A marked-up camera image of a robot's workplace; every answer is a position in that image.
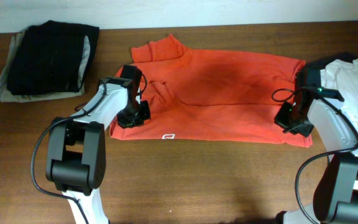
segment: stack of folded clothes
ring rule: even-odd
[[[54,100],[84,94],[99,27],[48,21],[12,37],[0,76],[1,102]]]

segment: brown wooden surface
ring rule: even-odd
[[[172,33],[191,48],[246,50],[314,60],[348,50],[358,54],[358,22],[267,24],[168,29],[102,30],[85,96],[36,103],[0,103],[0,223],[74,223],[68,202],[36,191],[30,158],[36,139],[56,116],[89,100],[96,79],[131,63],[130,47]],[[11,34],[0,34],[0,72]],[[106,138],[107,171],[101,187],[113,223],[218,223],[274,217],[297,208],[293,183],[301,163],[324,151],[317,132],[309,149],[286,144]],[[46,142],[36,162],[45,179]],[[326,160],[302,175],[309,203]]]

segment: folded gray clothing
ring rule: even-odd
[[[19,48],[25,32],[18,33],[16,36],[12,36],[11,43],[9,44],[9,52],[7,54],[6,64],[0,75],[0,102],[31,102],[41,100],[56,100],[62,98],[69,98],[74,96],[81,96],[85,93],[84,85],[82,85],[79,92],[56,92],[47,93],[42,95],[12,95],[12,93],[6,88],[7,76],[9,69],[12,65],[13,59]],[[84,48],[82,53],[82,59],[80,67],[78,69],[78,88],[81,86],[81,81],[85,72],[86,64],[91,52],[90,42],[87,36],[84,38]]]

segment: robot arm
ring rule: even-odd
[[[120,78],[106,78],[96,95],[75,119],[54,127],[49,135],[46,176],[63,195],[77,199],[88,223],[109,223],[104,215],[99,187],[106,170],[104,131],[112,120],[122,128],[143,125],[150,119],[147,101],[140,101],[138,88],[142,72],[125,65]],[[87,116],[78,115],[97,107]],[[83,152],[68,151],[66,146],[83,145]],[[86,223],[77,204],[69,200],[77,223]]]
[[[311,91],[318,92],[319,97],[310,94]],[[358,134],[348,114],[340,111],[343,116],[339,116],[338,110],[334,110],[340,108],[343,101],[336,90],[301,87],[294,104],[285,102],[275,117],[276,124],[292,134],[307,136],[316,127],[328,151],[326,154],[356,146],[352,151],[331,155],[331,162],[314,192],[313,204],[305,208],[315,223],[316,220],[321,223],[358,223],[358,190],[354,189],[358,180]],[[300,210],[287,212],[283,223],[311,223],[302,213]]]

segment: red shirt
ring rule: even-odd
[[[278,88],[294,89],[295,74],[305,61],[193,50],[172,35],[131,50],[133,65],[149,83],[142,99],[149,102],[152,119],[132,129],[122,129],[113,121],[112,138],[312,144],[311,137],[283,134],[273,121],[280,103],[271,99]]]

